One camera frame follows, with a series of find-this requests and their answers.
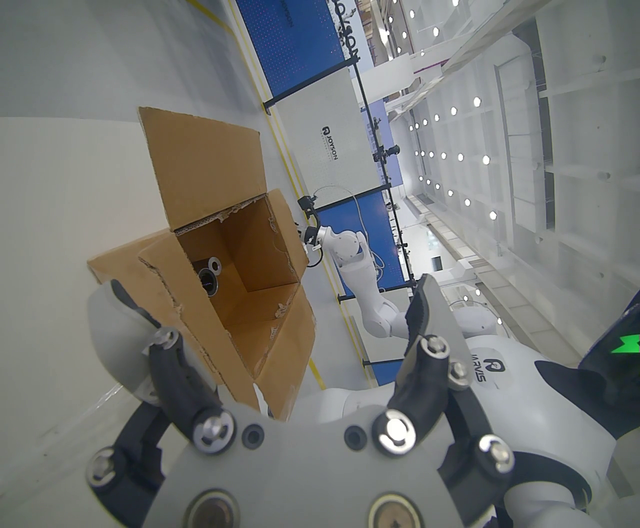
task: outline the yellow floor line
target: yellow floor line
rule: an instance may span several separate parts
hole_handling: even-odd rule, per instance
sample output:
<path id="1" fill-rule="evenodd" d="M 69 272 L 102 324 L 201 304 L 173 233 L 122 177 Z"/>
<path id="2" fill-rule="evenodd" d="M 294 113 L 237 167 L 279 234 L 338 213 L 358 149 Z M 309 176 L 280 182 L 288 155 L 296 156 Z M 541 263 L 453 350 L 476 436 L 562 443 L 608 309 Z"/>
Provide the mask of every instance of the yellow floor line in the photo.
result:
<path id="1" fill-rule="evenodd" d="M 226 31 L 228 34 L 230 34 L 232 37 L 234 37 L 234 40 L 236 41 L 236 45 L 238 46 L 238 48 L 240 49 L 240 55 L 243 58 L 244 61 L 244 65 L 247 69 L 247 71 L 249 72 L 249 77 L 251 78 L 251 80 L 253 81 L 252 85 L 253 85 L 253 89 L 255 90 L 256 96 L 258 97 L 259 101 L 263 101 L 266 97 L 268 97 L 268 91 L 266 89 L 266 87 L 264 86 L 264 83 L 262 82 L 262 78 L 259 75 L 259 69 L 257 68 L 254 60 L 253 60 L 253 56 L 250 53 L 250 47 L 246 41 L 246 38 L 244 37 L 244 33 L 242 31 L 239 31 L 239 33 L 241 34 L 241 38 L 244 41 L 244 47 L 247 50 L 247 55 L 249 55 L 249 59 L 253 65 L 253 69 L 254 71 L 256 71 L 256 77 L 258 77 L 258 82 L 261 85 L 261 88 L 264 92 L 264 98 L 263 96 L 260 94 L 260 91 L 258 89 L 258 86 L 256 85 L 255 81 L 253 80 L 253 75 L 252 75 L 252 70 L 249 67 L 249 64 L 247 63 L 247 60 L 245 58 L 245 53 L 242 52 L 242 47 L 240 46 L 240 42 L 238 40 L 237 35 L 235 34 L 234 30 L 232 28 L 230 28 L 227 24 L 225 24 L 219 17 L 215 16 L 215 14 L 213 14 L 210 10 L 208 10 L 205 6 L 203 6 L 202 4 L 200 4 L 197 0 L 185 0 L 188 4 L 190 4 L 191 6 L 193 6 L 195 9 L 197 9 L 200 13 L 202 13 L 203 15 L 205 15 L 208 19 L 210 19 L 212 22 L 214 22 L 216 25 L 218 25 L 219 27 L 221 27 L 224 31 Z M 237 19 L 236 16 L 236 11 L 234 10 L 233 4 L 230 0 L 228 0 L 228 5 L 229 8 L 231 9 L 231 12 L 233 13 L 233 16 L 236 20 L 236 25 L 238 26 L 238 28 L 240 28 L 240 23 Z M 271 119 L 269 118 L 269 115 L 266 113 L 265 114 L 267 116 L 267 123 L 269 124 L 269 129 L 271 130 L 271 135 L 273 136 L 274 141 L 276 142 L 276 145 L 278 147 L 278 151 L 280 153 L 280 157 L 282 158 L 282 162 L 285 166 L 285 169 L 287 170 L 287 174 L 289 176 L 289 181 L 291 182 L 291 186 L 293 187 L 294 192 L 296 193 L 296 197 L 300 198 L 300 196 L 302 196 L 303 192 L 304 192 L 304 187 L 302 185 L 302 182 L 300 181 L 300 175 L 298 174 L 298 171 L 296 170 L 296 166 L 293 163 L 293 158 L 291 155 L 291 151 L 289 150 L 289 147 L 287 146 L 287 142 L 285 141 L 284 138 L 284 133 L 282 132 L 282 129 L 280 128 L 280 122 L 279 119 L 276 119 L 273 116 L 273 120 L 276 123 L 276 126 L 278 128 L 278 132 L 280 133 L 280 139 L 282 141 L 282 144 L 285 147 L 285 150 L 287 151 L 287 156 L 289 158 L 289 161 L 291 162 L 291 168 L 293 169 L 293 172 L 296 176 L 296 180 L 298 181 L 298 185 L 296 186 L 296 183 L 293 179 L 293 176 L 291 175 L 291 171 L 289 170 L 289 165 L 287 164 L 286 158 L 284 156 L 284 153 L 282 152 L 282 148 L 280 146 L 280 142 L 278 141 L 278 136 L 275 133 L 275 130 L 271 124 Z M 333 293 L 336 297 L 336 302 L 337 302 L 337 296 L 338 296 L 338 292 L 335 290 L 334 286 L 333 286 L 333 281 L 332 278 L 329 274 L 329 270 L 327 268 L 326 263 L 324 264 L 324 271 L 327 274 L 327 277 L 329 279 L 329 283 L 331 285 L 331 288 L 333 289 Z M 371 377 L 369 376 L 369 373 L 367 372 L 367 369 L 364 367 L 364 365 L 362 365 L 362 358 L 363 353 L 360 351 L 360 346 L 358 345 L 358 340 L 355 338 L 355 334 L 353 329 L 351 328 L 351 324 L 349 322 L 349 318 L 347 317 L 347 315 L 345 314 L 345 310 L 343 309 L 343 306 L 341 303 L 338 303 L 338 306 L 340 308 L 340 313 L 342 314 L 342 318 L 344 319 L 344 324 L 347 326 L 347 331 L 349 332 L 349 336 L 351 337 L 351 342 L 353 343 L 353 347 L 356 351 L 356 354 L 358 355 L 358 359 L 360 360 L 360 365 L 362 366 L 362 370 L 365 374 L 365 377 L 367 378 L 367 382 L 369 383 L 369 385 L 372 385 L 372 381 L 371 381 Z M 311 369 L 311 372 L 314 375 L 314 378 L 317 381 L 318 386 L 324 390 L 326 389 L 326 385 L 322 379 L 322 377 L 320 376 L 320 372 L 318 371 L 316 364 L 314 363 L 314 361 L 312 359 L 309 359 L 309 368 Z"/>
<path id="2" fill-rule="evenodd" d="M 313 373 L 314 378 L 316 379 L 318 386 L 322 390 L 326 389 L 326 385 L 324 384 L 322 376 L 320 376 L 320 372 L 318 372 L 316 364 L 314 363 L 313 359 L 311 359 L 311 358 L 309 358 L 309 368 L 311 369 L 311 372 Z"/>

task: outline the cardboard box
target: cardboard box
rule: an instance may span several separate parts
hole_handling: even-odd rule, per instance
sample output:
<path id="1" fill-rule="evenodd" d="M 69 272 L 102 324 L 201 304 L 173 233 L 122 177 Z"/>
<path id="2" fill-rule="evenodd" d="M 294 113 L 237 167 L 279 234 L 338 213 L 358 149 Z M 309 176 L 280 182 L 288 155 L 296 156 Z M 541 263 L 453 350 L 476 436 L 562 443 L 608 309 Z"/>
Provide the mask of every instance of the cardboard box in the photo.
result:
<path id="1" fill-rule="evenodd" d="M 170 229 L 88 261 L 136 303 L 178 328 L 218 383 L 258 408 L 255 382 L 274 416 L 288 418 L 315 338 L 300 284 L 308 264 L 291 211 L 267 192 L 257 131 L 140 108 Z M 208 297 L 194 264 L 217 257 Z"/>

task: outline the white cable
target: white cable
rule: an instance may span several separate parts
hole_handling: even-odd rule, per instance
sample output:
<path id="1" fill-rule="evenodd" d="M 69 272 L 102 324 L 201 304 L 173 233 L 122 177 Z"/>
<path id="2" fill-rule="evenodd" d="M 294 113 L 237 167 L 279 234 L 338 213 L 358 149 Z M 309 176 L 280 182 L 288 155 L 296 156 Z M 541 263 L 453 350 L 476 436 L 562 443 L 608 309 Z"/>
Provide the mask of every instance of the white cable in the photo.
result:
<path id="1" fill-rule="evenodd" d="M 322 191 L 323 189 L 328 189 L 330 187 L 335 187 L 336 189 L 342 189 L 343 191 L 348 192 L 353 197 L 353 200 L 356 202 L 356 208 L 358 209 L 358 217 L 360 218 L 360 225 L 362 226 L 362 230 L 364 231 L 364 236 L 367 239 L 367 245 L 369 246 L 371 258 L 373 259 L 373 266 L 374 268 L 376 268 L 376 282 L 379 282 L 380 279 L 382 278 L 382 275 L 385 272 L 385 261 L 382 260 L 380 255 L 378 255 L 374 250 L 371 249 L 371 244 L 369 244 L 369 233 L 367 232 L 367 228 L 364 227 L 364 221 L 362 220 L 362 213 L 360 212 L 360 204 L 358 203 L 358 198 L 349 189 L 347 189 L 346 187 L 342 187 L 341 185 L 324 185 L 319 189 L 316 189 L 313 195 L 316 196 L 318 191 Z"/>

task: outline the green light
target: green light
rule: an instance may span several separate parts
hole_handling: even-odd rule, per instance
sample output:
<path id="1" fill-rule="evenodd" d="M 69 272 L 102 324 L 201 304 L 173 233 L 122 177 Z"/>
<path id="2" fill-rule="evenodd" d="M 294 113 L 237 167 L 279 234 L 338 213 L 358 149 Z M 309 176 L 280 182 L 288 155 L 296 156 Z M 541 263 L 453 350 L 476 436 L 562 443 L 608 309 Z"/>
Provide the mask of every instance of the green light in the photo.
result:
<path id="1" fill-rule="evenodd" d="M 612 354 L 638 354 L 640 353 L 640 334 L 622 335 L 620 341 L 624 345 L 612 350 Z"/>

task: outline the blue wall panel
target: blue wall panel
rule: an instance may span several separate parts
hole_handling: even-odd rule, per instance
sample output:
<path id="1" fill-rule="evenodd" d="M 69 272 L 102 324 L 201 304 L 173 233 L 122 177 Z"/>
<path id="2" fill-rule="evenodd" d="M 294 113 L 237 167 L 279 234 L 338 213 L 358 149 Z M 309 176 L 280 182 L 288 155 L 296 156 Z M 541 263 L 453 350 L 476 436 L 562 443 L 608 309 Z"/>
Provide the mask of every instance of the blue wall panel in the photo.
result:
<path id="1" fill-rule="evenodd" d="M 393 363 L 373 363 L 371 368 L 373 369 L 373 374 L 376 377 L 378 385 L 382 386 L 395 381 L 402 362 L 403 360 L 399 359 Z"/>
<path id="2" fill-rule="evenodd" d="M 358 198 L 358 203 L 362 212 L 362 220 L 369 233 L 369 246 L 385 262 L 385 269 L 382 278 L 378 281 L 378 287 L 391 288 L 404 284 L 398 249 L 391 232 L 389 213 L 382 192 Z M 320 223 L 331 226 L 331 229 L 336 233 L 345 230 L 363 231 L 354 200 L 325 209 L 318 215 Z M 344 282 L 342 285 L 346 294 L 351 295 L 351 290 L 346 287 Z"/>
<path id="3" fill-rule="evenodd" d="M 326 0 L 237 0 L 275 97 L 344 60 Z"/>

